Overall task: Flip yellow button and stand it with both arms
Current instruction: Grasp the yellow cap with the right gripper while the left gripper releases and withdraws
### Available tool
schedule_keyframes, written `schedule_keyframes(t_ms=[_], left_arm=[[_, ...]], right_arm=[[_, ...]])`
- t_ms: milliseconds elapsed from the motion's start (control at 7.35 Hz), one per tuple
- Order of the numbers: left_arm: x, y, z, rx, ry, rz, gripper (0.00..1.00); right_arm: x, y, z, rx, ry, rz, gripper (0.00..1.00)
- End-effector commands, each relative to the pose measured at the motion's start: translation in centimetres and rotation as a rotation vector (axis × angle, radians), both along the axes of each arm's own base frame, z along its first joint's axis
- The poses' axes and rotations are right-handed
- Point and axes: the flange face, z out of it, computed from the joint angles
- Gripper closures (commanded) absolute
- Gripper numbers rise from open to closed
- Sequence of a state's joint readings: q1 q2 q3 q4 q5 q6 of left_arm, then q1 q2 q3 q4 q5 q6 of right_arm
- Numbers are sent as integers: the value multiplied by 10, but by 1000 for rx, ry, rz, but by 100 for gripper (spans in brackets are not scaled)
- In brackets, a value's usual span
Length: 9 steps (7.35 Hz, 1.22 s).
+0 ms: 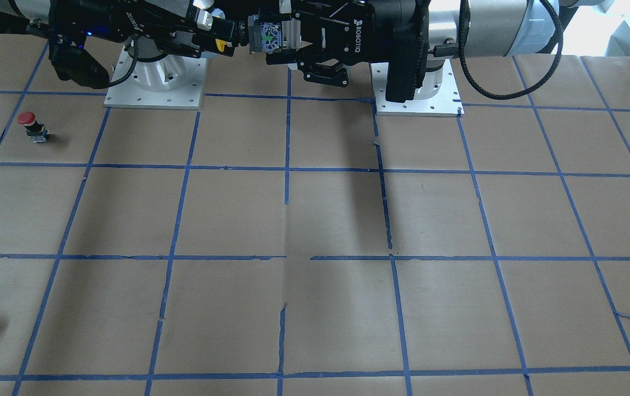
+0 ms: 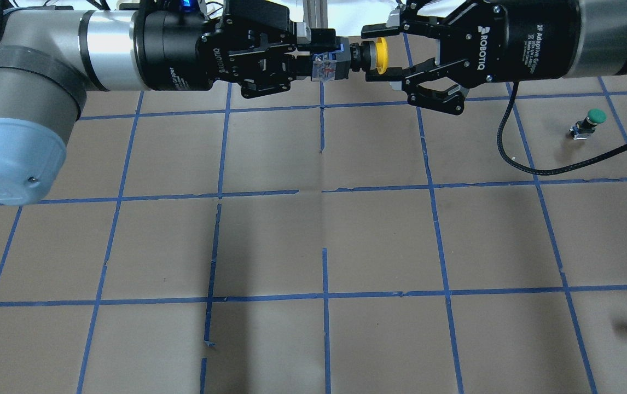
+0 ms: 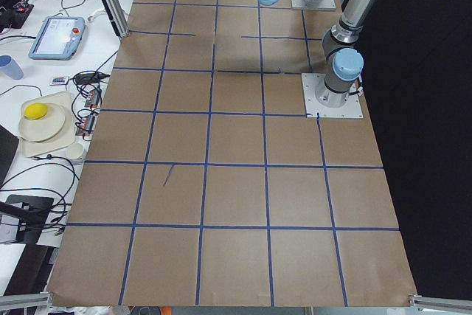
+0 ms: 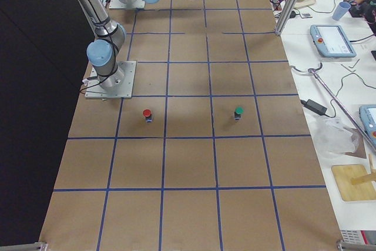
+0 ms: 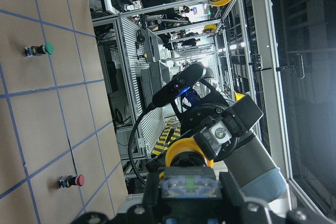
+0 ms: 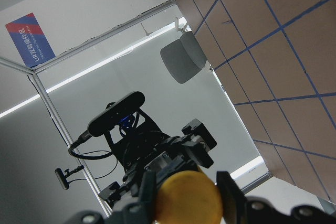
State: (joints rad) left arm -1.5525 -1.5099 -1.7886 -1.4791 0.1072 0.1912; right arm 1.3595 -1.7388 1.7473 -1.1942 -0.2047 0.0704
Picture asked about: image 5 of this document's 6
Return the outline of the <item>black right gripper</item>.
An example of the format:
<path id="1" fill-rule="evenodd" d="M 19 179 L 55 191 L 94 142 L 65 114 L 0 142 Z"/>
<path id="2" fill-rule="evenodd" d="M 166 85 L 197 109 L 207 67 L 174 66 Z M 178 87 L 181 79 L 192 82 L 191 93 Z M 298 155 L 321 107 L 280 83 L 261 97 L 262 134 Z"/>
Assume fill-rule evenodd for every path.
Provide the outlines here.
<path id="1" fill-rule="evenodd" d="M 224 160 L 263 113 L 248 95 L 233 102 L 204 79 L 200 83 L 210 92 L 202 98 L 192 91 L 184 93 L 192 107 L 182 113 L 181 136 L 175 142 L 192 138 L 208 160 Z"/>

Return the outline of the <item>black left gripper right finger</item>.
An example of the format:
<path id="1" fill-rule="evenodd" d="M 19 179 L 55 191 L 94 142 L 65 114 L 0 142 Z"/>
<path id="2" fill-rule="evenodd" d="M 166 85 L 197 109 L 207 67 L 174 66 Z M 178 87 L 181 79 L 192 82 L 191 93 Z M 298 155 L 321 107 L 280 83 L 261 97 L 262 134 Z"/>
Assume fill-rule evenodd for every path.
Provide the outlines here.
<path id="1" fill-rule="evenodd" d="M 240 206 L 244 200 L 240 189 L 230 172 L 220 172 L 219 181 L 222 183 L 223 201 L 228 206 Z"/>

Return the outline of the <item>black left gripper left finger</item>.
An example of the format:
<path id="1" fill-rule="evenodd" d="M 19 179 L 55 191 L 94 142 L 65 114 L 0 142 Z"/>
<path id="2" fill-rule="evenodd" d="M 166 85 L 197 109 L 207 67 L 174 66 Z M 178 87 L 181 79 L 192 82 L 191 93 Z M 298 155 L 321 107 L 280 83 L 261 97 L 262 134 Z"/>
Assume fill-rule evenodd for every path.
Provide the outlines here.
<path id="1" fill-rule="evenodd" d="M 161 190 L 160 190 L 160 173 L 148 173 L 144 195 L 143 206 L 144 207 L 156 207 L 161 202 Z"/>

